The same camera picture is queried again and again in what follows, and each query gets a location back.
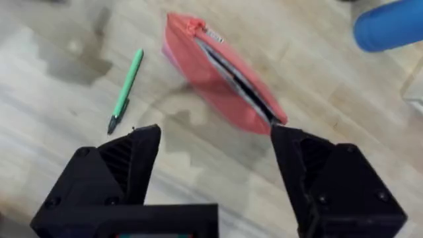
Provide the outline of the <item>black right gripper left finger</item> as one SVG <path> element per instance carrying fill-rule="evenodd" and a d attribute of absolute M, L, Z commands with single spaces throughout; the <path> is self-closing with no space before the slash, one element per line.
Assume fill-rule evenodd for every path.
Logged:
<path fill-rule="evenodd" d="M 39 237 L 113 237 L 143 207 L 161 129 L 75 151 L 30 222 Z"/>

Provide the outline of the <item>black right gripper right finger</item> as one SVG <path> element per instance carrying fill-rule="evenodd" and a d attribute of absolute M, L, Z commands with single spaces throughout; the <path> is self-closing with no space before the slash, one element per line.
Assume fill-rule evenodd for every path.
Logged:
<path fill-rule="evenodd" d="M 407 214 L 360 149 L 274 124 L 270 137 L 306 238 L 395 237 Z"/>

